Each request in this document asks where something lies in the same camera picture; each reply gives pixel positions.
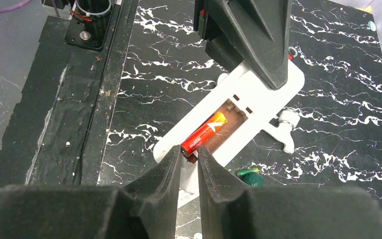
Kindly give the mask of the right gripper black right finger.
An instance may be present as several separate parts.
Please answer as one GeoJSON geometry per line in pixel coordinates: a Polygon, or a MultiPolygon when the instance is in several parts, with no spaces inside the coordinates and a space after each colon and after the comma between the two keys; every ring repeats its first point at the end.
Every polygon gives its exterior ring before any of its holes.
{"type": "Polygon", "coordinates": [[[356,187],[252,187],[198,149],[205,239],[382,239],[382,210],[356,187]]]}

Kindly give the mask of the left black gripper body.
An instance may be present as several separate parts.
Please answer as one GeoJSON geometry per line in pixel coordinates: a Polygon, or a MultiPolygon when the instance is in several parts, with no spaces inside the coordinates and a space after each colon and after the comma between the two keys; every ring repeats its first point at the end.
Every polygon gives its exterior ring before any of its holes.
{"type": "Polygon", "coordinates": [[[217,36],[217,25],[208,12],[209,0],[194,1],[193,29],[203,40],[213,40],[217,36]]]}

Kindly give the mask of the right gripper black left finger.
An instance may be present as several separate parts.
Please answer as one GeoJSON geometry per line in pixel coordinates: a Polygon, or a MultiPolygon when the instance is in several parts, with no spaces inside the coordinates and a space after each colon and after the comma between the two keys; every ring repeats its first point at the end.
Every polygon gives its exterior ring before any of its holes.
{"type": "Polygon", "coordinates": [[[0,239],[172,239],[181,157],[173,146],[124,187],[5,186],[0,239]]]}

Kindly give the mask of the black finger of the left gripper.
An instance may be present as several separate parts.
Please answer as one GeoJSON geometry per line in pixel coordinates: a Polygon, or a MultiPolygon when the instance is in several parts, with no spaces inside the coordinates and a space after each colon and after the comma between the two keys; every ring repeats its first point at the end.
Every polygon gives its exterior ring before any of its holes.
{"type": "Polygon", "coordinates": [[[287,83],[290,0],[210,0],[217,36],[205,51],[231,72],[245,62],[270,89],[287,83]]]}

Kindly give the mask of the green battery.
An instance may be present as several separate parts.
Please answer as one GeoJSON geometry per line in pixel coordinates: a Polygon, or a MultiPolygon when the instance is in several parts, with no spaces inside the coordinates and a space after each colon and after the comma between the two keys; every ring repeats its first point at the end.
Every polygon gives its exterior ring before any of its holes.
{"type": "Polygon", "coordinates": [[[236,176],[237,177],[243,177],[247,174],[250,174],[250,173],[258,173],[259,172],[259,169],[258,168],[249,168],[249,169],[242,169],[242,170],[238,170],[236,172],[236,176]]]}

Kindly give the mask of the orange battery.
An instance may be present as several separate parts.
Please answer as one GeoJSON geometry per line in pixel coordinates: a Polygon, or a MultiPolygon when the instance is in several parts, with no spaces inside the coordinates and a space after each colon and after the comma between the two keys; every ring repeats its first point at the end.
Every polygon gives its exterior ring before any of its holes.
{"type": "Polygon", "coordinates": [[[222,112],[214,113],[181,143],[181,153],[185,157],[189,157],[200,145],[206,143],[214,136],[226,123],[226,116],[222,112]]]}

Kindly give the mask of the white remote control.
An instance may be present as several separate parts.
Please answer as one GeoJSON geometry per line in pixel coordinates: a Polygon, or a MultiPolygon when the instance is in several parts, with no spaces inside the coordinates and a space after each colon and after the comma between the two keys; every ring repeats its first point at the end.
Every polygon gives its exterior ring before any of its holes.
{"type": "Polygon", "coordinates": [[[304,73],[288,63],[287,83],[272,90],[245,62],[222,74],[217,86],[154,146],[153,156],[161,162],[172,146],[181,144],[214,113],[222,112],[227,123],[205,146],[221,166],[226,166],[265,124],[278,126],[279,116],[305,83],[304,73]]]}

